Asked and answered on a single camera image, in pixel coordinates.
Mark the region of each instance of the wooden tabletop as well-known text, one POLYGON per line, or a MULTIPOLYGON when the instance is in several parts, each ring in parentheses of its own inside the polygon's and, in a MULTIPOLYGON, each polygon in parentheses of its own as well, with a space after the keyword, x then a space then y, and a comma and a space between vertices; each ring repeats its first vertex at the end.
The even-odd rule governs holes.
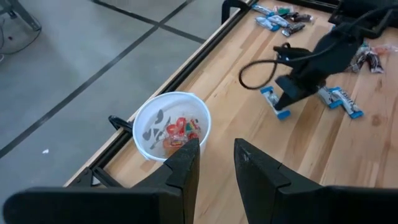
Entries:
MULTIPOLYGON (((283 3, 259 4, 273 7, 283 3)), ((288 41, 293 47, 313 49, 331 29, 329 14, 295 8, 315 16, 316 22, 286 38, 256 25, 254 18, 260 15, 249 12, 179 88, 200 97, 213 120, 200 161, 195 223, 247 223, 234 171, 235 138, 244 138, 322 185, 398 187, 398 138, 394 138, 398 136, 398 54, 381 57, 385 74, 372 74, 365 65, 360 74, 328 78, 327 86, 342 87, 364 111, 364 117, 355 120, 343 108, 329 110, 311 96, 291 105, 292 115, 279 121, 259 91, 239 84, 239 69, 252 60, 274 58, 273 46, 288 41)), ((369 43, 398 45, 398 30, 388 29, 369 43)), ((271 69, 272 64, 254 67, 244 80, 261 83, 271 69)), ((276 75, 289 70, 280 65, 276 75)), ((280 88, 271 84, 281 94, 280 88)), ((160 165, 146 161, 129 141, 105 171, 123 186, 132 187, 160 165)))

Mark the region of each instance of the candy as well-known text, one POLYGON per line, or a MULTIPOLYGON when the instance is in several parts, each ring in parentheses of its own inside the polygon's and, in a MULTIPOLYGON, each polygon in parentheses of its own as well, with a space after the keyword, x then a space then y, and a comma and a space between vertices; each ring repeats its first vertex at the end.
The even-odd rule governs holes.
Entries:
POLYGON ((378 45, 375 47, 371 47, 371 50, 378 55, 384 55, 384 54, 390 54, 390 53, 397 53, 398 47, 391 45, 391 44, 384 44, 384 45, 378 45))
POLYGON ((381 66, 380 57, 376 53, 370 50, 366 53, 366 56, 371 73, 384 73, 384 69, 381 66))
POLYGON ((293 22, 312 22, 313 17, 308 14, 297 14, 294 17, 290 18, 293 22))
POLYGON ((348 94, 344 90, 342 90, 340 87, 330 88, 329 90, 332 93, 335 93, 342 100, 343 108, 352 119, 363 116, 363 111, 358 108, 355 102, 348 96, 348 94))
POLYGON ((274 6, 274 11, 281 14, 286 14, 294 11, 293 6, 274 6))
POLYGON ((290 26, 289 22, 287 22, 284 18, 282 18, 278 15, 273 15, 273 16, 267 17, 267 19, 275 24, 280 25, 281 27, 290 26))
POLYGON ((330 92, 330 90, 325 86, 318 90, 318 96, 324 104, 329 106, 330 109, 335 109, 343 103, 335 93, 330 92))
POLYGON ((292 24, 290 25, 290 27, 283 29, 282 34, 285 35, 286 37, 290 37, 292 34, 302 30, 304 27, 305 24, 301 22, 292 24))
POLYGON ((163 141, 163 148, 167 157, 171 156, 189 140, 199 138, 200 127, 197 123, 197 119, 187 121, 186 118, 180 117, 175 124, 169 124, 165 127, 167 136, 159 141, 163 141))
POLYGON ((260 5, 258 5, 258 4, 253 4, 253 5, 251 6, 251 8, 252 8, 253 10, 257 11, 257 12, 260 12, 260 13, 266 15, 266 16, 270 16, 270 15, 273 15, 273 14, 274 14, 274 12, 273 12, 272 10, 270 10, 269 8, 264 7, 264 6, 260 6, 260 5))
POLYGON ((345 72, 354 72, 358 73, 365 61, 367 60, 367 53, 366 52, 360 52, 359 54, 355 55, 353 59, 351 60, 351 63, 349 67, 345 70, 345 72))
POLYGON ((298 12, 288 12, 284 14, 279 14, 282 18, 284 19, 291 19, 294 16, 297 16, 299 13, 298 12))
POLYGON ((290 110, 289 109, 282 109, 280 111, 277 111, 274 108, 274 105, 278 103, 279 97, 274 93, 274 87, 272 86, 266 86, 263 89, 260 90, 261 94, 266 98, 267 103, 272 107, 273 112, 277 116, 279 120, 283 120, 290 116, 290 110))
POLYGON ((266 28, 267 30, 271 30, 273 32, 279 30, 279 26, 277 24, 273 24, 271 21, 269 21, 265 17, 262 17, 262 16, 257 17, 256 22, 257 22, 257 24, 266 28))

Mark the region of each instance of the black metal frame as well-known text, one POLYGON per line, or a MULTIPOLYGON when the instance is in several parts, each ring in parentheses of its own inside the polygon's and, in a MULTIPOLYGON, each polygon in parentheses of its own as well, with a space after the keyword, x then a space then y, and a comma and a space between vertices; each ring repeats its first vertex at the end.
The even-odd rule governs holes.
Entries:
MULTIPOLYGON (((337 6, 338 0, 279 0, 309 7, 325 12, 333 12, 337 6)), ((200 50, 184 68, 159 92, 159 95, 175 91, 179 85, 196 69, 196 67, 207 57, 208 54, 223 40, 223 38, 235 27, 235 25, 249 12, 250 6, 258 0, 250 0, 244 3, 240 0, 224 0, 221 21, 226 22, 229 19, 231 7, 238 7, 241 10, 236 13, 227 24, 200 50)), ((122 132, 112 141, 111 144, 88 166, 86 167, 70 184, 69 187, 91 187, 93 177, 96 177, 106 187, 122 187, 114 178, 104 171, 104 167, 109 161, 123 148, 123 146, 132 138, 128 130, 122 132)))
POLYGON ((31 188, 9 197, 2 217, 6 223, 13 224, 192 224, 199 164, 200 143, 196 138, 130 189, 31 188))
POLYGON ((244 139, 235 139, 236 180, 248 223, 388 223, 398 189, 322 186, 244 139))

